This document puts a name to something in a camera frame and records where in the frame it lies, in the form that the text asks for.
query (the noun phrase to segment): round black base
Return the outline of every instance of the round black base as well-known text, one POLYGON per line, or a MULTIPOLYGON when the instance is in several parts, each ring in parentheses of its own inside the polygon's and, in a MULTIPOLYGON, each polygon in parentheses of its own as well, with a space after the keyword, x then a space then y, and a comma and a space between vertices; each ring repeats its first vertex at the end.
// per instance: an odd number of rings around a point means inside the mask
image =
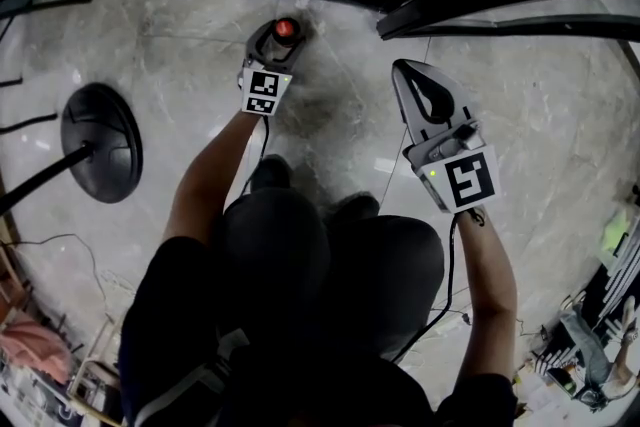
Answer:
POLYGON ((87 194, 103 203, 117 203, 131 194, 142 174, 142 141, 136 120, 123 98, 104 84, 76 91, 62 114, 65 156, 82 146, 91 156, 71 168, 87 194))

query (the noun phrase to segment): leg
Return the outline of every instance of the leg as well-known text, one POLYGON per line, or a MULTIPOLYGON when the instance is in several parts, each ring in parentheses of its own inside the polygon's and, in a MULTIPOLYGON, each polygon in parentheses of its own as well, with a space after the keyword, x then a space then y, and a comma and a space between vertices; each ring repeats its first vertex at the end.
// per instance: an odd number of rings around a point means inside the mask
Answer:
POLYGON ((444 275, 442 244, 426 223, 374 217, 338 226, 324 297, 331 338, 393 359, 422 328, 444 275))
POLYGON ((229 207, 220 236, 224 304, 250 340, 274 340, 309 316, 330 264, 309 201, 291 189, 260 189, 229 207))
POLYGON ((582 305, 576 304, 573 308, 560 314, 560 321, 582 352, 586 381, 590 384, 601 385, 609 377, 611 363, 604 353, 600 340, 582 318, 581 311, 582 305))

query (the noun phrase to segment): person's right arm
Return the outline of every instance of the person's right arm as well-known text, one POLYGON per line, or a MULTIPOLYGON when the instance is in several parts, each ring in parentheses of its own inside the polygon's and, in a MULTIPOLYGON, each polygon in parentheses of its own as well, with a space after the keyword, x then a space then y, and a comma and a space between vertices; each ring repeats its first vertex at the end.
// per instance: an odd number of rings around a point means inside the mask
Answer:
POLYGON ((473 327, 458 383, 481 374, 513 378, 516 283, 509 258, 482 208, 461 214, 460 237, 471 292, 473 327))

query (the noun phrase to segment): black shoe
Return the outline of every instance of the black shoe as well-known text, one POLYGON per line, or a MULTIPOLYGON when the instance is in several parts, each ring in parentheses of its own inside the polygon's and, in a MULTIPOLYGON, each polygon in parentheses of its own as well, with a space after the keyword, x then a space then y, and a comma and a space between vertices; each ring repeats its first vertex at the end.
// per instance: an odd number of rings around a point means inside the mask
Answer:
POLYGON ((329 227, 362 221, 376 217, 380 212, 380 203, 368 192, 354 194, 336 205, 335 213, 329 215, 326 224, 329 227))
POLYGON ((279 155, 267 155, 251 175, 251 192, 265 187, 291 187, 291 169, 279 155))

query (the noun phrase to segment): pink cloth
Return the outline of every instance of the pink cloth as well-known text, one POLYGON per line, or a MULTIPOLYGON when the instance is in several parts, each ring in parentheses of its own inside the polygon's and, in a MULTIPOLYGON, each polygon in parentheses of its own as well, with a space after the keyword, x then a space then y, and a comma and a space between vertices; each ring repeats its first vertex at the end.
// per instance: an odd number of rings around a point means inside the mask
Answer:
POLYGON ((53 331, 18 311, 0 333, 0 347, 9 361, 46 372, 61 384, 69 380, 71 352, 53 331))

